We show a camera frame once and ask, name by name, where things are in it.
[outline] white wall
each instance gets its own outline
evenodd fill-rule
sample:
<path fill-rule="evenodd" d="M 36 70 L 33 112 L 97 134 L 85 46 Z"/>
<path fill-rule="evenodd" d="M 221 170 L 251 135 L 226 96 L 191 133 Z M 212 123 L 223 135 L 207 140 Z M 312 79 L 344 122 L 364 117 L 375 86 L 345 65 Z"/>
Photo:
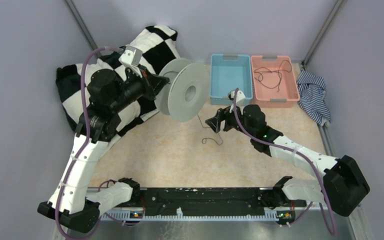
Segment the white wall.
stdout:
<path fill-rule="evenodd" d="M 371 187 L 362 206 L 384 240 L 384 1 L 348 1 L 310 63 L 326 81 L 330 133 Z"/>
<path fill-rule="evenodd" d="M 67 163 L 73 133 L 56 69 L 90 52 L 62 0 L 0 0 L 0 240 L 47 240 L 37 213 Z"/>
<path fill-rule="evenodd" d="M 75 0 L 99 47 L 130 43 L 149 25 L 178 30 L 184 58 L 289 55 L 303 60 L 336 0 Z"/>

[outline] checkered blanket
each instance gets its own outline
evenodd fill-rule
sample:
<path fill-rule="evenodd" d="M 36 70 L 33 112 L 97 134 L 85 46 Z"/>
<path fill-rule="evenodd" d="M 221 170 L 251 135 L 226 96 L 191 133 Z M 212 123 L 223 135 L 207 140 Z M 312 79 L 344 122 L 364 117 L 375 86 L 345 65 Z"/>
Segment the checkered blanket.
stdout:
<path fill-rule="evenodd" d="M 129 45 L 143 52 L 140 64 L 151 73 L 159 74 L 163 67 L 171 60 L 179 58 L 176 50 L 176 38 L 178 33 L 168 26 L 148 26 Z M 114 70 L 124 81 L 126 80 L 125 67 L 120 63 L 120 54 L 114 52 L 101 56 L 96 64 L 88 64 L 86 67 L 85 83 L 91 82 L 91 76 L 100 69 Z M 65 111 L 68 123 L 75 131 L 79 117 L 83 113 L 80 93 L 80 74 L 82 64 L 68 65 L 56 70 L 56 86 L 59 98 Z M 90 94 L 86 89 L 86 104 L 89 105 Z M 116 130 L 121 137 L 135 126 L 158 113 L 154 101 L 143 97 L 130 104 L 118 113 L 121 123 Z"/>

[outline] black cable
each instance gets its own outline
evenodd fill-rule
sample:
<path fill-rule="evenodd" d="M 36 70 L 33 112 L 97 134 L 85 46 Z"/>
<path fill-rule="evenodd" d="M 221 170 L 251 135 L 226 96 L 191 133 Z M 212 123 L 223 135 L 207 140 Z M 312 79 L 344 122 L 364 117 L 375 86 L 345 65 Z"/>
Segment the black cable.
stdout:
<path fill-rule="evenodd" d="M 200 115 L 197 114 L 197 116 L 198 116 L 199 123 L 201 124 L 201 126 L 202 126 L 203 129 L 210 129 L 210 128 L 211 128 L 211 127 L 209 127 L 209 126 L 204 126 L 204 125 L 203 125 L 203 122 L 201 121 Z M 220 143 L 217 142 L 217 140 L 215 140 L 214 138 L 211 138 L 211 137 L 204 137 L 204 138 L 201 140 L 201 143 L 202 143 L 202 144 L 206 144 L 206 143 L 207 143 L 207 140 L 209 139 L 209 140 L 213 140 L 217 145 L 220 146 L 220 145 L 223 144 L 223 138 L 222 138 L 222 136 L 220 136 L 220 133 L 217 133 L 217 135 L 218 135 L 218 137 L 219 137 L 220 140 L 221 140 Z"/>
<path fill-rule="evenodd" d="M 287 62 L 290 66 L 290 70 L 286 70 L 286 69 L 281 69 L 282 67 L 282 64 L 284 62 Z M 259 67 L 257 69 L 254 70 L 254 73 L 256 74 L 259 74 L 258 78 L 257 77 L 254 77 L 255 80 L 257 80 L 261 85 L 263 85 L 265 88 L 268 88 L 268 89 L 276 89 L 277 88 L 277 91 L 279 92 L 281 89 L 280 89 L 280 86 L 281 86 L 281 82 L 282 82 L 282 79 L 283 79 L 283 74 L 281 73 L 281 71 L 285 71 L 287 73 L 291 73 L 292 72 L 292 64 L 288 61 L 288 60 L 283 60 L 280 65 L 279 65 L 279 68 L 276 70 L 276 71 L 272 71 L 270 69 L 268 69 L 267 67 Z M 277 73 L 277 75 L 279 76 L 279 82 L 277 83 L 276 86 L 273 86 L 273 87 L 270 87 L 270 86 L 267 86 L 263 83 L 263 80 L 264 80 L 264 76 L 263 74 L 267 74 L 267 73 Z"/>

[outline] blue plastic bin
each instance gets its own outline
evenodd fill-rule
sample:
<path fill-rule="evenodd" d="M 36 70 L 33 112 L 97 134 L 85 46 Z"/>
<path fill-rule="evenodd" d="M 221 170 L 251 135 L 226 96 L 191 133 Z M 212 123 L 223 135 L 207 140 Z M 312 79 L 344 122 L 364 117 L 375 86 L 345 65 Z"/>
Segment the blue plastic bin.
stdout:
<path fill-rule="evenodd" d="M 239 88 L 245 94 L 243 106 L 253 99 L 251 59 L 242 54 L 213 54 L 211 56 L 210 102 L 213 105 L 231 105 L 228 94 Z"/>

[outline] plastic bin handle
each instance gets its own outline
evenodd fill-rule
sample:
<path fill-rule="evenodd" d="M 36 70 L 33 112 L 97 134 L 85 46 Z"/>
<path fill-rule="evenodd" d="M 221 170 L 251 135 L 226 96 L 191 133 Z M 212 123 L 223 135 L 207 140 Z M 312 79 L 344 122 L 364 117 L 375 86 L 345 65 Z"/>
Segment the plastic bin handle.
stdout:
<path fill-rule="evenodd" d="M 277 55 L 264 55 L 264 56 L 262 56 L 262 59 L 264 61 L 277 61 L 278 56 Z"/>
<path fill-rule="evenodd" d="M 270 98 L 272 103 L 286 103 L 286 98 Z"/>
<path fill-rule="evenodd" d="M 237 54 L 223 54 L 223 59 L 236 60 L 236 59 L 238 59 L 238 55 Z"/>

